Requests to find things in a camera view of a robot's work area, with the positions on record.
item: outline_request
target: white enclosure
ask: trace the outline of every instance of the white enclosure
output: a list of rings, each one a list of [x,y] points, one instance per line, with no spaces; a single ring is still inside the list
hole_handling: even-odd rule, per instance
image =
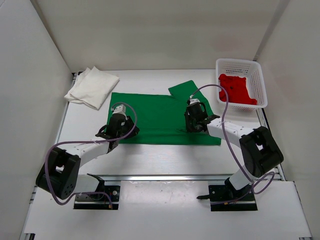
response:
[[[76,72],[214,69],[252,60],[279,0],[33,0]]]
[[[24,233],[36,233],[35,240],[82,240],[95,233],[97,239],[108,233],[116,238],[120,222],[131,226],[121,232],[123,239],[156,239],[162,232],[158,219],[169,229],[164,239],[208,239],[219,233],[221,239],[298,240],[309,239],[311,231],[320,240],[319,10],[318,0],[0,0],[0,239],[25,240]],[[167,183],[135,185],[122,179],[128,191],[120,200],[123,207],[109,215],[73,211],[72,203],[53,205],[41,189],[30,205],[36,176],[55,140],[90,138],[107,120],[110,97],[100,111],[74,103],[66,111],[63,96],[72,85],[71,72],[96,66],[120,77],[119,92],[166,94],[190,79],[199,87],[215,83],[219,58],[261,64],[265,114],[284,154],[288,182],[280,181],[279,168],[277,181],[257,197],[256,214],[207,212],[208,202],[195,199],[206,194],[207,181],[177,181],[170,192]],[[203,94],[221,115],[215,89]],[[262,116],[262,111],[230,109],[227,119],[256,128],[267,124]],[[240,149],[235,152],[241,155]],[[120,145],[80,172],[223,179],[237,169],[224,142],[213,147]],[[141,195],[133,194],[137,186]],[[154,186],[168,192],[145,190]],[[181,210],[185,203],[188,211]],[[202,217],[206,222],[194,225]],[[141,228],[139,220],[148,222],[145,234],[135,231]],[[273,228],[269,235],[266,225]],[[183,228],[187,231],[178,234]]]
[[[0,1],[0,239],[18,239],[71,72],[31,2]]]

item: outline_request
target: white wall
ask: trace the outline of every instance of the white wall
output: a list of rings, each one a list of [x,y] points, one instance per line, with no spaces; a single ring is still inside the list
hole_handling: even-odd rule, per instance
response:
[[[310,230],[320,239],[320,1],[291,0],[262,52],[266,116]]]
[[[32,0],[74,72],[252,60],[279,0]]]
[[[0,239],[19,239],[72,75],[29,0],[0,3]]]

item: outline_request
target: red cloth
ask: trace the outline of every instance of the red cloth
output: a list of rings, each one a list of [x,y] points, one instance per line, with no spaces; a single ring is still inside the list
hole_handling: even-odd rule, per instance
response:
[[[221,74],[219,80],[221,87],[228,93],[230,103],[257,105],[257,100],[249,97],[245,77]],[[227,100],[225,91],[219,92],[219,98],[223,102]]]

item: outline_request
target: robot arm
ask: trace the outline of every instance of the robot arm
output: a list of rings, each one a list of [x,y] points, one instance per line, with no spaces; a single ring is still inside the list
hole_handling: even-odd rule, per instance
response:
[[[109,124],[101,127],[91,139],[93,143],[77,144],[65,148],[55,147],[48,158],[49,177],[55,195],[64,200],[73,192],[103,192],[104,180],[92,174],[78,175],[79,168],[98,156],[111,152],[119,144],[119,140],[100,143],[95,141],[123,137],[133,126],[134,122],[130,116],[126,115],[126,107],[119,105],[113,111]],[[139,128],[135,127],[126,138],[134,137],[138,132]],[[50,192],[45,176],[45,165],[42,166],[36,178],[36,185]]]
[[[190,99],[187,103],[184,113],[187,132],[204,132],[210,136],[225,139],[222,120],[219,116],[208,116],[206,106],[198,99]],[[230,143],[241,148],[244,161],[242,168],[252,181],[283,162],[284,157],[266,127],[252,129],[231,122],[224,122],[224,127]],[[241,169],[225,181],[225,185],[234,195],[249,184],[251,181]]]

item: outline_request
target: green cloth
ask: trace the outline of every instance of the green cloth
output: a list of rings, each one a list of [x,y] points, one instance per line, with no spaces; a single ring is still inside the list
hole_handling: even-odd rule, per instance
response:
[[[185,111],[187,100],[197,90],[190,80],[169,88],[171,95],[149,95],[113,92],[111,95],[108,122],[112,116],[111,106],[117,102],[131,105],[137,114],[137,126],[140,132],[137,136],[123,139],[122,144],[156,144],[156,145],[220,145],[221,139],[204,133],[189,133],[186,131]],[[198,98],[206,106],[209,115],[213,112],[208,100],[198,92]],[[132,117],[132,110],[127,107],[127,115]]]

